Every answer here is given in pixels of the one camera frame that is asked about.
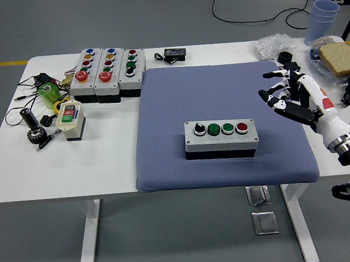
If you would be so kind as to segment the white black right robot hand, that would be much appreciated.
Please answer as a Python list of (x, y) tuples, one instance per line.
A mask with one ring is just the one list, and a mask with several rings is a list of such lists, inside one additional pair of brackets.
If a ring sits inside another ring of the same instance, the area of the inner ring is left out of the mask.
[(350, 124), (343, 121), (323, 88), (313, 77), (293, 70), (263, 74), (263, 78), (279, 77), (281, 81), (269, 90), (259, 90), (262, 100), (280, 116), (308, 125), (323, 137), (331, 152), (350, 143)]

